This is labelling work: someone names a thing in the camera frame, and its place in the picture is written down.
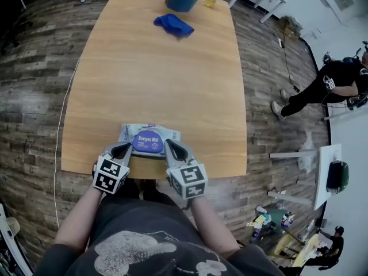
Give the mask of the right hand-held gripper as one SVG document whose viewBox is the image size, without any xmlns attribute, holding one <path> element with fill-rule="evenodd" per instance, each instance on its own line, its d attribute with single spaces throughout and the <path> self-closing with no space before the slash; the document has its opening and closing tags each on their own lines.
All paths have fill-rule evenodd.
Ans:
<svg viewBox="0 0 368 276">
<path fill-rule="evenodd" d="M 170 186 L 183 199 L 203 196 L 208 185 L 208 177 L 204 164 L 194 160 L 193 149 L 181 141 L 166 139 L 164 150 Z"/>
</svg>

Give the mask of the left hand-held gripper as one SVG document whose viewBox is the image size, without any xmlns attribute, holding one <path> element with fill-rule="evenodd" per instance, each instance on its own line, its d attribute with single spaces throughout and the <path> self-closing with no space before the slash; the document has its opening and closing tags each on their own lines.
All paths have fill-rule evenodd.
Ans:
<svg viewBox="0 0 368 276">
<path fill-rule="evenodd" d="M 107 146 L 93 167 L 93 187 L 109 194 L 115 194 L 129 174 L 127 165 L 132 150 L 132 144 L 125 141 Z"/>
</svg>

